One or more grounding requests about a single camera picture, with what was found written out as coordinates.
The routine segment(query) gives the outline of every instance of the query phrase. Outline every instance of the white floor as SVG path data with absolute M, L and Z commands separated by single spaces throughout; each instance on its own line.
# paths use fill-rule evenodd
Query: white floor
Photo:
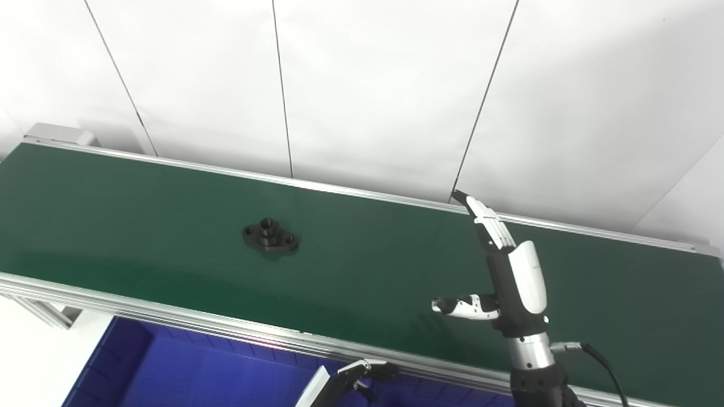
M 0 297 L 0 406 L 60 407 L 110 321 L 84 311 L 60 330 Z

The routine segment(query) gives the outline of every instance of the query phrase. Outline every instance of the metallic cylinder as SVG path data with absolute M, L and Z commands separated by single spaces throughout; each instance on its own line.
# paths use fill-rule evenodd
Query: metallic cylinder
M 542 369 L 555 363 L 550 351 L 548 334 L 508 338 L 513 367 L 521 370 Z

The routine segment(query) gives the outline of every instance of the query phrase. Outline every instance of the blue plastic box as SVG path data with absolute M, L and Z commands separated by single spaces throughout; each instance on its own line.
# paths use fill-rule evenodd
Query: blue plastic box
M 293 407 L 314 372 L 345 364 L 130 319 L 114 318 L 63 407 Z M 349 407 L 513 407 L 513 399 L 400 375 Z

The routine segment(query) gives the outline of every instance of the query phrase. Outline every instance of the robotic hand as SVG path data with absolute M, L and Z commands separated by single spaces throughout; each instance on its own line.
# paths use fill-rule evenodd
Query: robotic hand
M 513 362 L 510 390 L 517 407 L 585 407 L 553 358 L 543 314 L 545 283 L 535 245 L 526 241 L 516 246 L 495 212 L 472 196 L 455 190 L 452 197 L 475 218 L 495 294 L 435 298 L 432 309 L 458 318 L 492 321 L 508 342 Z M 554 349 L 568 350 L 559 345 Z
M 299 397 L 295 407 L 332 407 L 350 391 L 356 391 L 370 403 L 375 397 L 372 389 L 362 379 L 386 382 L 400 371 L 399 366 L 376 359 L 362 359 L 348 364 L 330 376 L 324 366 L 320 366 Z

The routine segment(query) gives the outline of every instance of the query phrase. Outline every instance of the cable connector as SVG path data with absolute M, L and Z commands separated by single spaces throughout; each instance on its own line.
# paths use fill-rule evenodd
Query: cable connector
M 553 353 L 565 353 L 568 351 L 582 351 L 584 347 L 580 342 L 554 342 L 550 344 L 550 351 Z

